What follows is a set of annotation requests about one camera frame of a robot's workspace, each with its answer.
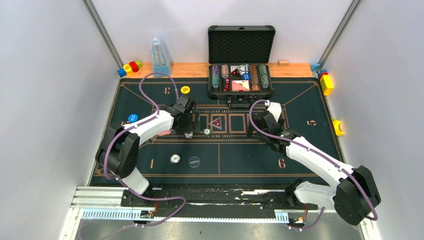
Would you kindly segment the yellow big blind button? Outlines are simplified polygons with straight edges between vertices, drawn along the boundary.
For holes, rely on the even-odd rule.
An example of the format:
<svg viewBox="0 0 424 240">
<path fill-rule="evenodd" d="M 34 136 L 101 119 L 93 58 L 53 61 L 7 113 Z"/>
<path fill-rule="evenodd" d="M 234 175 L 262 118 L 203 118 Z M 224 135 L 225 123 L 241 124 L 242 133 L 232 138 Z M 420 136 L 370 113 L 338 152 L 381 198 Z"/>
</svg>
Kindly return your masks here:
<svg viewBox="0 0 424 240">
<path fill-rule="evenodd" d="M 180 92 L 184 95 L 189 94 L 191 91 L 191 88 L 187 85 L 180 88 Z"/>
</svg>

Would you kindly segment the white-blue poker chip stack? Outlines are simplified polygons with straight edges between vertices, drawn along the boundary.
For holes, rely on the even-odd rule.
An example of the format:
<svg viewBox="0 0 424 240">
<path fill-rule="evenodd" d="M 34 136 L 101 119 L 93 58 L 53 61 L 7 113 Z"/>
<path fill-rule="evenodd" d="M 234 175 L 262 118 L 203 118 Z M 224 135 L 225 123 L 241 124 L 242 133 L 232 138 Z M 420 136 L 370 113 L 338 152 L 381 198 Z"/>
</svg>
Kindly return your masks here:
<svg viewBox="0 0 424 240">
<path fill-rule="evenodd" d="M 180 162 L 181 157 L 178 154 L 173 154 L 170 157 L 170 162 L 173 164 L 179 163 Z"/>
</svg>

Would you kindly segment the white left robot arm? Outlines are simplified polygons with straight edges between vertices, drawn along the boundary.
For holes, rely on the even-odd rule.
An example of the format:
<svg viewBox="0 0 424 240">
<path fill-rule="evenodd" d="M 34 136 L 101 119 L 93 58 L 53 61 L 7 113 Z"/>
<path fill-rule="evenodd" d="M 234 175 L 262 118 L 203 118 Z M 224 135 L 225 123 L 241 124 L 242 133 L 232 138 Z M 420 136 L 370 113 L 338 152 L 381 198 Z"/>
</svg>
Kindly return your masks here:
<svg viewBox="0 0 424 240">
<path fill-rule="evenodd" d="M 134 192 L 133 198 L 140 206 L 149 206 L 153 201 L 149 181 L 137 169 L 141 144 L 165 131 L 187 130 L 193 122 L 196 106 L 195 100 L 183 95 L 176 103 L 158 108 L 141 120 L 107 127 L 95 160 L 103 167 L 105 175 L 113 174 Z"/>
</svg>

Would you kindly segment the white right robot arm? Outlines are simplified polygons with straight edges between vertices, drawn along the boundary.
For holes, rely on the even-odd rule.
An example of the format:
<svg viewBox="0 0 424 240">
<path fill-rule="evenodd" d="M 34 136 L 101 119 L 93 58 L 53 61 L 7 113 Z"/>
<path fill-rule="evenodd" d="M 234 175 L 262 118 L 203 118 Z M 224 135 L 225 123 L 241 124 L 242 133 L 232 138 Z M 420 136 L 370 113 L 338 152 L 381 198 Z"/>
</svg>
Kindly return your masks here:
<svg viewBox="0 0 424 240">
<path fill-rule="evenodd" d="M 260 102 L 266 109 L 254 114 Z M 283 128 L 282 108 L 278 102 L 257 100 L 249 109 L 249 127 L 256 130 L 263 141 L 281 153 L 307 167 L 322 178 L 326 185 L 296 180 L 286 190 L 286 204 L 298 209 L 303 204 L 334 210 L 347 223 L 357 226 L 364 219 L 377 221 L 376 207 L 381 196 L 370 169 L 353 167 L 316 148 L 298 132 Z"/>
</svg>

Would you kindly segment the blue small blind button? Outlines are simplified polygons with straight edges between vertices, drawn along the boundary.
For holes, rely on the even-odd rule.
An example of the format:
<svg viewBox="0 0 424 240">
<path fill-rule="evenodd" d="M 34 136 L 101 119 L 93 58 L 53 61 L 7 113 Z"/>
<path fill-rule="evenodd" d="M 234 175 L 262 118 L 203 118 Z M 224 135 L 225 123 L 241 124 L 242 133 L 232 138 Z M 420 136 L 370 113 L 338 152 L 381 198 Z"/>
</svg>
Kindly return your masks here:
<svg viewBox="0 0 424 240">
<path fill-rule="evenodd" d="M 127 118 L 127 122 L 128 122 L 128 123 L 134 123 L 134 122 L 137 122 L 137 121 L 138 121 L 138 119 L 139 119 L 139 116 L 138 116 L 137 114 L 135 114 L 135 113 L 132 113 L 132 114 L 130 114 L 130 115 L 128 116 L 128 118 Z"/>
</svg>

